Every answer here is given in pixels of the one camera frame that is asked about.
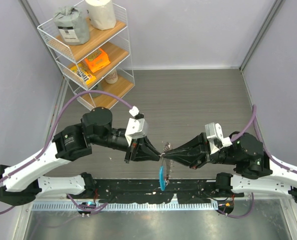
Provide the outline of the metal key organizer blue handle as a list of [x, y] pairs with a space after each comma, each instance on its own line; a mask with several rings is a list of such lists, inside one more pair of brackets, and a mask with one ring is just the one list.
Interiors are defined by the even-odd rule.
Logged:
[[172, 172], [171, 168], [174, 165], [174, 161], [168, 158], [165, 158], [165, 153], [172, 150], [173, 147], [169, 142], [166, 142], [163, 147], [163, 152], [160, 154], [161, 165], [159, 168], [159, 187], [161, 191], [165, 191], [166, 186], [170, 183], [170, 174]]

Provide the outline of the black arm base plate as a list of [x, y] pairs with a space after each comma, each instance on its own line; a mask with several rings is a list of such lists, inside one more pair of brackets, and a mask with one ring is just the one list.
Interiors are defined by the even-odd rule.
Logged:
[[214, 180], [172, 179], [162, 191], [157, 179], [95, 179], [94, 184], [81, 194], [71, 194], [73, 199], [93, 199], [100, 203], [163, 204], [177, 197], [179, 204], [208, 203], [211, 199], [228, 200], [243, 197], [233, 193], [226, 183], [219, 186]]

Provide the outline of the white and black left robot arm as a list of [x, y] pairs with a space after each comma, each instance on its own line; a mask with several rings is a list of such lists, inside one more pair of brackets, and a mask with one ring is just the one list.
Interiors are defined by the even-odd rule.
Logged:
[[148, 124], [142, 114], [128, 120], [126, 128], [113, 128], [113, 114], [96, 107], [84, 114], [79, 124], [57, 133], [46, 150], [14, 166], [0, 165], [0, 202], [21, 206], [41, 197], [69, 194], [90, 199], [96, 191], [91, 174], [49, 177], [45, 174], [92, 154], [92, 145], [125, 153], [125, 162], [159, 161], [160, 153], [147, 138]]

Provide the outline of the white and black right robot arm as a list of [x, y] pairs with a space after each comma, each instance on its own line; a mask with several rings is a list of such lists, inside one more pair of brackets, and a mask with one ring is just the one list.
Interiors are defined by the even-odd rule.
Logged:
[[233, 166], [234, 174], [216, 175], [214, 190], [220, 197], [245, 192], [290, 195], [297, 203], [297, 168], [268, 155], [264, 144], [249, 133], [236, 140], [221, 134], [201, 133], [163, 157], [191, 169], [206, 164]]

